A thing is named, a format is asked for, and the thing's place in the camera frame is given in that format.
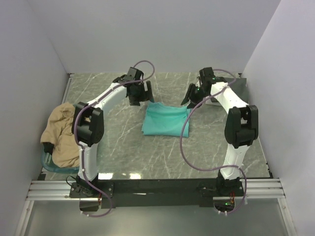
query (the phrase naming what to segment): floor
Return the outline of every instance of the floor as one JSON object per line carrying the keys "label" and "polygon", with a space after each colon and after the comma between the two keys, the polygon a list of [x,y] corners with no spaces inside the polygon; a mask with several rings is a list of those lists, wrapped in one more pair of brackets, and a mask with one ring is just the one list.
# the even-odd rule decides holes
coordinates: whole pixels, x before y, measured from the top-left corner
{"label": "floor", "polygon": [[[123,73],[74,74],[65,101],[88,102],[97,97]],[[217,76],[230,77],[219,73]],[[188,85],[197,73],[156,73],[151,79],[155,102],[180,106]],[[217,172],[199,172],[186,165],[179,150],[179,138],[144,136],[141,132],[147,103],[129,106],[123,100],[104,118],[105,133],[98,145],[100,178],[201,178]],[[224,137],[226,113],[222,107],[203,105],[190,119],[189,138],[183,141],[188,160],[201,168],[223,164],[227,143]],[[243,169],[247,177],[269,177],[259,140],[246,153]],[[67,175],[47,173],[46,180],[64,180]]]}
{"label": "floor", "polygon": [[197,206],[121,207],[102,218],[78,202],[35,202],[25,236],[287,236],[277,199],[249,200],[236,213]]}

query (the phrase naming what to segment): teal basket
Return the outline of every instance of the teal basket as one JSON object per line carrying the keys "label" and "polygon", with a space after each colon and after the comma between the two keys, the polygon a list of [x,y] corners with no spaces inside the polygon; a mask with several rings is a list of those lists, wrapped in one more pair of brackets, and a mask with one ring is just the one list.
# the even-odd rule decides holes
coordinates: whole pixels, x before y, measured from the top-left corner
{"label": "teal basket", "polygon": [[66,167],[66,168],[61,168],[58,167],[54,162],[53,162],[53,157],[49,153],[45,153],[43,151],[41,155],[41,164],[42,166],[51,172],[55,173],[60,173],[60,174],[76,174],[79,172],[79,166],[77,167]]}

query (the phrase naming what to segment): cable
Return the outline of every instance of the cable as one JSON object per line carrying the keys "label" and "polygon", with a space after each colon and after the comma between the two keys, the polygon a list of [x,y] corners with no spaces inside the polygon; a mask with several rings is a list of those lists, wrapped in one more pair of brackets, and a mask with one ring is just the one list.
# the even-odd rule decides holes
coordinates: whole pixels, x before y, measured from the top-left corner
{"label": "cable", "polygon": [[74,180],[76,180],[76,179],[75,179],[75,177],[73,177],[73,176],[67,176],[67,178],[65,178],[66,183],[71,187],[71,184],[69,184],[69,182],[68,182],[68,178],[69,178],[69,177],[73,178]]}
{"label": "cable", "polygon": [[[230,86],[232,83],[234,83],[234,82],[236,81],[236,77],[235,77],[232,73],[230,73],[230,72],[228,72],[228,71],[226,71],[226,70],[214,69],[213,71],[223,71],[223,72],[228,73],[229,75],[231,75],[231,76],[234,78],[234,80],[231,81],[230,83],[228,83],[228,84],[227,84],[228,86]],[[226,90],[226,88],[227,88],[227,87],[224,87],[221,91],[219,91],[219,92],[217,92],[217,93],[215,93],[215,94],[213,94],[213,95],[210,95],[210,96],[205,97],[201,102],[199,102],[199,103],[192,109],[192,111],[190,112],[190,114],[188,115],[187,119],[186,119],[185,122],[184,122],[184,125],[183,125],[183,128],[182,128],[182,132],[181,132],[181,135],[180,135],[180,137],[179,137],[179,147],[180,147],[181,154],[182,154],[182,157],[183,157],[184,161],[185,161],[190,167],[192,167],[192,168],[195,169],[195,170],[198,170],[198,171],[216,171],[216,170],[220,170],[220,169],[228,168],[228,167],[233,167],[233,168],[237,168],[237,169],[240,170],[240,172],[242,173],[242,175],[243,175],[243,177],[244,177],[244,181],[245,181],[244,195],[243,195],[243,198],[242,198],[240,204],[238,204],[238,205],[236,206],[236,208],[234,208],[232,211],[230,211],[230,212],[227,213],[227,214],[231,214],[231,213],[237,211],[237,210],[240,208],[240,206],[245,202],[246,191],[247,191],[247,178],[246,178],[246,175],[245,175],[244,171],[243,171],[239,166],[237,166],[237,165],[225,165],[225,166],[219,166],[219,167],[214,167],[214,168],[210,168],[210,169],[203,169],[203,168],[196,167],[196,166],[194,166],[193,164],[191,164],[191,163],[187,160],[187,158],[185,157],[185,154],[184,154],[184,150],[183,150],[183,134],[184,134],[184,130],[185,130],[186,124],[187,124],[187,122],[189,121],[191,115],[196,111],[196,109],[197,109],[199,106],[201,106],[201,105],[202,105],[203,103],[205,103],[207,100],[209,100],[209,99],[211,99],[211,98],[213,98],[213,97],[219,95],[220,93],[223,93],[223,92]]]}
{"label": "cable", "polygon": [[[101,97],[99,98],[99,100],[104,99],[104,98],[107,97],[112,91],[114,91],[115,89],[119,88],[120,86],[124,86],[124,85],[128,85],[128,84],[133,84],[133,83],[143,82],[143,81],[148,80],[149,78],[151,78],[151,77],[154,75],[154,73],[155,73],[155,67],[154,67],[154,65],[153,65],[150,61],[148,61],[148,60],[141,60],[141,61],[137,62],[133,67],[136,67],[138,64],[140,64],[140,63],[142,63],[142,62],[147,62],[147,63],[149,63],[149,64],[152,66],[153,71],[152,71],[152,74],[151,74],[151,75],[149,75],[147,78],[145,78],[145,79],[143,79],[143,80],[140,79],[140,80],[135,80],[135,81],[128,81],[128,82],[125,82],[125,83],[121,83],[121,84],[119,84],[119,85],[116,85],[116,86],[113,87],[112,90],[109,90],[107,93],[105,93],[103,96],[101,96]],[[103,192],[103,191],[100,190],[99,188],[95,187],[95,186],[88,180],[88,177],[87,177],[87,175],[85,174],[84,146],[83,146],[82,144],[80,144],[79,141],[78,141],[77,128],[78,128],[79,119],[80,119],[81,115],[82,115],[87,109],[89,109],[89,108],[92,107],[92,106],[95,106],[96,104],[97,104],[97,101],[95,101],[95,102],[93,102],[93,103],[87,105],[86,107],[84,107],[84,108],[78,113],[77,118],[75,119],[75,122],[74,122],[74,132],[73,132],[73,134],[74,134],[75,142],[76,142],[77,145],[80,147],[81,163],[82,163],[82,167],[81,167],[81,168],[82,168],[82,174],[83,174],[84,180],[86,181],[86,183],[88,183],[88,185],[89,185],[90,187],[92,187],[93,189],[95,189],[96,191],[98,191],[99,193],[101,193],[102,195],[104,195],[104,196],[109,200],[109,202],[110,202],[110,207],[109,207],[108,211],[106,211],[105,213],[100,214],[100,215],[90,215],[90,214],[87,214],[86,212],[82,212],[83,214],[85,214],[85,215],[88,216],[88,217],[102,217],[102,216],[105,216],[105,215],[107,215],[107,214],[112,210],[112,208],[113,208],[113,203],[112,203],[111,198],[110,198],[105,192]]]}

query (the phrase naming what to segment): white wall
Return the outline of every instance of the white wall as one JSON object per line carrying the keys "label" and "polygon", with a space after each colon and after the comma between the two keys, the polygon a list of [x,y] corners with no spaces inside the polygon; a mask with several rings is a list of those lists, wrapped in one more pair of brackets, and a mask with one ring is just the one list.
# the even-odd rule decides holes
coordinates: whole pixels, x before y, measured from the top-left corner
{"label": "white wall", "polygon": [[68,72],[243,72],[280,0],[28,0]]}
{"label": "white wall", "polygon": [[315,1],[282,0],[244,71],[297,231],[315,234]]}
{"label": "white wall", "polygon": [[13,235],[67,74],[26,0],[0,2],[0,235]]}

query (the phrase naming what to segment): folded cloth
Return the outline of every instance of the folded cloth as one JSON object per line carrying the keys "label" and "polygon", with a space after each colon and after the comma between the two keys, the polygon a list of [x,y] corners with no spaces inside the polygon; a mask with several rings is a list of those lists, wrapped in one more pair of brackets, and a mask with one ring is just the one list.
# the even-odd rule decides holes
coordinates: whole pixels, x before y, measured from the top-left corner
{"label": "folded cloth", "polygon": [[[187,107],[169,107],[160,102],[150,102],[142,125],[144,135],[180,136],[190,109]],[[189,136],[189,121],[183,137]]]}
{"label": "folded cloth", "polygon": [[56,107],[50,114],[40,142],[51,143],[53,162],[59,167],[79,166],[79,148],[71,132],[74,106],[68,102]]}

